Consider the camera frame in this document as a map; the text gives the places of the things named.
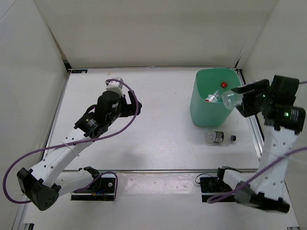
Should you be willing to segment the clear bottle blue white label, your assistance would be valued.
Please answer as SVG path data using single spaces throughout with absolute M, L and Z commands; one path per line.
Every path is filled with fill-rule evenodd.
M 233 110 L 242 104 L 243 96 L 232 90 L 228 90 L 221 95 L 224 106 L 228 110 Z

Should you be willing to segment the clear bottle red label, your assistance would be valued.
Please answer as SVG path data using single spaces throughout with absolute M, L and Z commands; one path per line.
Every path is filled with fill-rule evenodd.
M 222 101 L 222 93 L 225 91 L 227 88 L 227 83 L 222 82 L 220 84 L 220 87 L 212 94 L 208 94 L 208 96 L 204 99 L 206 102 L 210 103 L 218 103 Z

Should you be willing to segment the clear bottle black label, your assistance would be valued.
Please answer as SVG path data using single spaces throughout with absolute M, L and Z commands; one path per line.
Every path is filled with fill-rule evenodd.
M 205 142 L 209 145 L 227 146 L 236 143 L 236 136 L 224 131 L 207 130 Z

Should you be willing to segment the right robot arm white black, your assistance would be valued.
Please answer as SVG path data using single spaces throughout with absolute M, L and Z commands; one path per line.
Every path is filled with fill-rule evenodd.
M 300 81 L 274 76 L 272 81 L 260 80 L 222 94 L 226 108 L 236 108 L 243 117 L 261 113 L 265 133 L 257 172 L 246 179 L 237 169 L 218 169 L 215 185 L 230 192 L 235 202 L 264 211 L 287 213 L 290 205 L 283 199 L 287 156 L 303 130 L 306 112 L 294 106 Z

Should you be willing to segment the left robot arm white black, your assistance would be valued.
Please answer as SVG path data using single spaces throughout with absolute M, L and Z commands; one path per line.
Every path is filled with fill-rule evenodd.
M 60 174 L 79 154 L 108 131 L 120 117 L 135 117 L 141 112 L 141 103 L 134 91 L 128 91 L 131 103 L 124 95 L 105 91 L 75 123 L 73 130 L 62 144 L 52 150 L 42 161 L 29 170 L 22 168 L 17 173 L 21 191 L 40 210 L 50 208 L 56 200 L 69 192 L 85 186 L 90 192 L 100 188 L 98 171 L 86 167 L 71 178 Z

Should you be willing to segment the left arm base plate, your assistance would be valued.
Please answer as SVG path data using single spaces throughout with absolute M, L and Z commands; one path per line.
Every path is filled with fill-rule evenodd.
M 71 194 L 71 201 L 115 201 L 118 189 L 118 176 L 114 172 L 97 175 L 90 185 Z

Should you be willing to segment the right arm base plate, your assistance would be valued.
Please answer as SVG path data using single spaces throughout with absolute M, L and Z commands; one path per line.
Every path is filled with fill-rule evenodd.
M 211 176 L 207 173 L 199 174 L 195 177 L 195 183 L 201 187 L 201 198 L 203 203 L 217 195 L 218 193 L 227 193 L 232 189 L 224 182 L 220 181 L 218 177 Z

